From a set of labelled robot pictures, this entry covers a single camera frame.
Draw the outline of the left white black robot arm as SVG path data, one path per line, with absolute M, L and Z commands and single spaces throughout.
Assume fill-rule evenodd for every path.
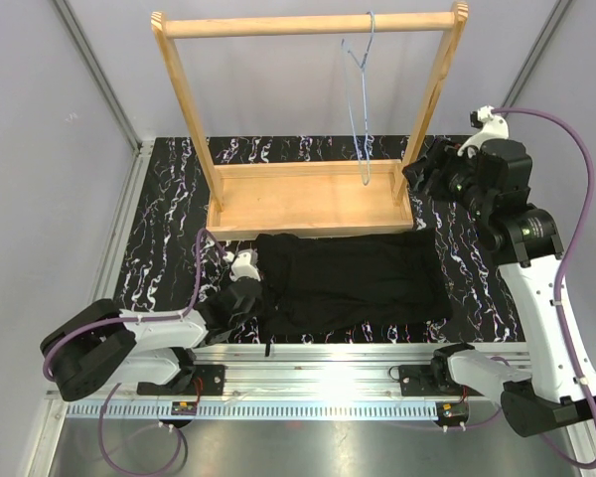
M 262 297 L 260 282 L 244 277 L 177 311 L 138 313 L 96 300 L 42 341 L 43 375 L 65 401 L 116 384 L 184 394 L 194 382 L 194 350 L 226 341 L 263 310 Z

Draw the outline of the black trousers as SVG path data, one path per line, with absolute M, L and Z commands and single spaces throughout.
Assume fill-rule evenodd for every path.
M 260 337 L 449 320 L 432 229 L 346 238 L 261 234 Z

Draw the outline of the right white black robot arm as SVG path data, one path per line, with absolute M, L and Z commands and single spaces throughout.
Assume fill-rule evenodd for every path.
M 442 395 L 466 388 L 488 398 L 521 437 L 589 420 L 596 407 L 596 373 L 578 329 L 558 319 L 563 245 L 552 215 L 528 200 L 531 168 L 525 147 L 511 139 L 480 146 L 437 139 L 404 170 L 413 191 L 454 202 L 474 219 L 518 311 L 531 362 L 525 372 L 472 345 L 450 345 L 433 354 L 431 386 Z

